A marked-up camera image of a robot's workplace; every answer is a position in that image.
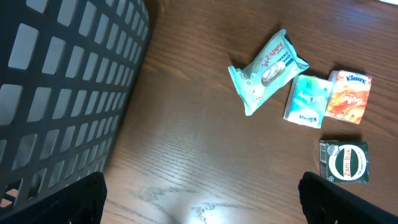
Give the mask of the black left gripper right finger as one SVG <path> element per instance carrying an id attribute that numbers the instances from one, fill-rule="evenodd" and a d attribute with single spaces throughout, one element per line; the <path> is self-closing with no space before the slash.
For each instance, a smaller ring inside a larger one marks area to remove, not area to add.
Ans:
<path id="1" fill-rule="evenodd" d="M 308 223 L 397 223 L 397 216 L 313 172 L 303 174 L 298 190 Z"/>

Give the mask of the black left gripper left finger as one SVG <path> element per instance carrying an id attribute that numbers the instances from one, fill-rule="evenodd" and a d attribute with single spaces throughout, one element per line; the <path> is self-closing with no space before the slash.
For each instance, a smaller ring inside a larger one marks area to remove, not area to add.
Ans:
<path id="1" fill-rule="evenodd" d="M 107 196 L 101 172 L 94 172 L 1 220 L 3 224 L 100 224 Z"/>

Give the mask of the Zam-Buk ointment tin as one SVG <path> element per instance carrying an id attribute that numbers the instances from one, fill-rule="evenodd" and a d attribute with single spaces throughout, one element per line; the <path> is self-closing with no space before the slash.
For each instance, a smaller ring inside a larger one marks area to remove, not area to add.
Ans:
<path id="1" fill-rule="evenodd" d="M 320 176 L 334 183 L 369 182 L 369 148 L 362 141 L 319 142 Z"/>

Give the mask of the teal tissue pack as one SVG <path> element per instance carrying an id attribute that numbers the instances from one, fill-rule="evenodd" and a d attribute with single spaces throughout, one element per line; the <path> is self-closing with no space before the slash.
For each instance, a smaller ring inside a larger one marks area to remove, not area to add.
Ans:
<path id="1" fill-rule="evenodd" d="M 295 124 L 320 129 L 331 95 L 331 81 L 308 75 L 293 79 L 283 118 Z"/>

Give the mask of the orange tissue pack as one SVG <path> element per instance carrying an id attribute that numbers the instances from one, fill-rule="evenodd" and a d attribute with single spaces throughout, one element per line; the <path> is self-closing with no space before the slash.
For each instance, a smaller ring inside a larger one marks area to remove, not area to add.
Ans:
<path id="1" fill-rule="evenodd" d="M 328 117 L 359 124 L 368 102 L 372 77 L 346 70 L 334 70 L 329 81 L 333 90 L 326 107 Z"/>

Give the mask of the mint Zappy wipes packet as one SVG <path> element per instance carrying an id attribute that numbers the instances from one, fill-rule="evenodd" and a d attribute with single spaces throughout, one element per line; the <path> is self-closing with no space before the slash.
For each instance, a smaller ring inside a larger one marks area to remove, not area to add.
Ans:
<path id="1" fill-rule="evenodd" d="M 244 69 L 228 67 L 247 116 L 252 115 L 291 79 L 309 68 L 309 64 L 299 57 L 286 38 L 286 33 L 285 29 L 275 33 L 253 62 Z"/>

